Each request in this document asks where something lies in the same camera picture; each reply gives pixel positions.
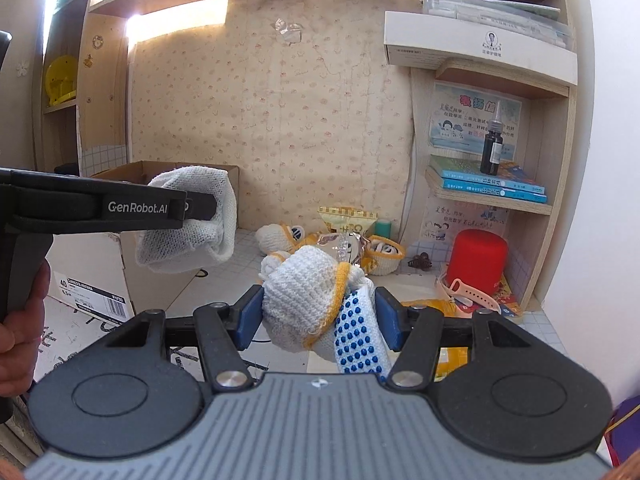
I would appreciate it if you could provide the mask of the person's left hand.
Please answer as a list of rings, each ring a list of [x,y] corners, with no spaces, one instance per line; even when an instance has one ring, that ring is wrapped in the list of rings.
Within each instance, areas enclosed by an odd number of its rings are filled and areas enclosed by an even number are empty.
[[[19,396],[32,384],[44,325],[44,300],[50,285],[50,266],[44,260],[23,310],[10,313],[1,324],[0,393]]]

